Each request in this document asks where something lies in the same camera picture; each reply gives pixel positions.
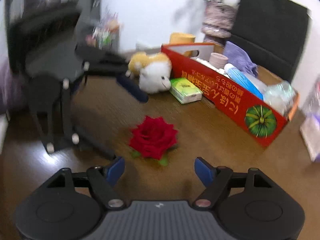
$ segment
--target stuffed animal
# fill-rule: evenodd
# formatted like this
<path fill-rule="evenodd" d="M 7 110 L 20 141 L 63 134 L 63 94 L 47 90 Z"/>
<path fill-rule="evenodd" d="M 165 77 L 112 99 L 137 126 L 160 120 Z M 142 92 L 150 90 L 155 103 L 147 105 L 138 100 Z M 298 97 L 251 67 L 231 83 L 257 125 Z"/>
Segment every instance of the stuffed animal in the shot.
<path fill-rule="evenodd" d="M 130 78 L 134 78 L 135 76 L 139 76 L 140 70 L 148 65 L 149 57 L 145 52 L 137 52 L 132 55 L 131 60 L 128 64 L 128 71 L 126 72 L 126 76 Z"/>
<path fill-rule="evenodd" d="M 153 55 L 147 55 L 145 52 L 137 52 L 131 57 L 126 76 L 131 78 L 139 76 L 140 71 L 152 62 L 167 62 L 171 69 L 171 61 L 166 54 L 160 52 Z"/>
<path fill-rule="evenodd" d="M 141 70 L 139 88 L 148 94 L 167 91 L 171 87 L 170 74 L 170 61 L 152 62 Z"/>

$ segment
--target red rose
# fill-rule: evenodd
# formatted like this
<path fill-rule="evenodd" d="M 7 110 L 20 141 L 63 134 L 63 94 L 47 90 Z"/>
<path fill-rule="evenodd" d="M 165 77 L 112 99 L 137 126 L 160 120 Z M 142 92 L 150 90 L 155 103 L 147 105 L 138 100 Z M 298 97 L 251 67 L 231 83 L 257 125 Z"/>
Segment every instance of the red rose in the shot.
<path fill-rule="evenodd" d="M 177 143 L 177 132 L 173 124 L 167 124 L 162 117 L 146 116 L 143 123 L 132 130 L 133 138 L 129 146 L 144 158 L 160 160 L 164 152 Z"/>

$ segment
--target yellow plush body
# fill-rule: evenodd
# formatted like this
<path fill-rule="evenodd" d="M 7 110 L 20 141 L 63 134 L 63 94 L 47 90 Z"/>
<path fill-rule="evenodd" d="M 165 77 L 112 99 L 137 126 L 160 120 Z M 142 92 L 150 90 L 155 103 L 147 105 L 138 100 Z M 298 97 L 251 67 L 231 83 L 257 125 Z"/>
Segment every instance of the yellow plush body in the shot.
<path fill-rule="evenodd" d="M 147 55 L 145 52 L 137 52 L 131 57 L 126 76 L 131 78 L 139 76 L 140 71 L 153 62 L 167 62 L 171 66 L 170 59 L 162 52 L 153 55 Z"/>

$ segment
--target purple cloth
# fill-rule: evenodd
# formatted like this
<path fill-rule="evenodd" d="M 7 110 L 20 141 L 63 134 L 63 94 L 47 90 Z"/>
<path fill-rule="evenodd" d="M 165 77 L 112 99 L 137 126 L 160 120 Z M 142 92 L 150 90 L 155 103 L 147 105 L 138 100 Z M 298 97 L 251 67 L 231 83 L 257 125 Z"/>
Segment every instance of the purple cloth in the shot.
<path fill-rule="evenodd" d="M 12 74 L 9 59 L 0 64 L 0 114 L 6 110 L 21 110 L 27 105 L 25 84 L 22 75 Z"/>
<path fill-rule="evenodd" d="M 231 63 L 241 72 L 249 73 L 254 77 L 258 76 L 257 64 L 253 63 L 249 55 L 236 44 L 227 41 L 223 55 L 228 57 L 228 63 Z"/>

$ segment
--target white plush head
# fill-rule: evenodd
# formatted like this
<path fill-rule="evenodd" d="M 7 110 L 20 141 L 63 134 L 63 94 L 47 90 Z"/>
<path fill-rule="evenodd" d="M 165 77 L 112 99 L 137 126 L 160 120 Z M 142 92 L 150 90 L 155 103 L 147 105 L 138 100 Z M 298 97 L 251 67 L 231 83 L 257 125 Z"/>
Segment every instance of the white plush head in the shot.
<path fill-rule="evenodd" d="M 153 62 L 140 72 L 139 87 L 148 94 L 167 91 L 170 83 L 171 66 L 167 62 Z"/>

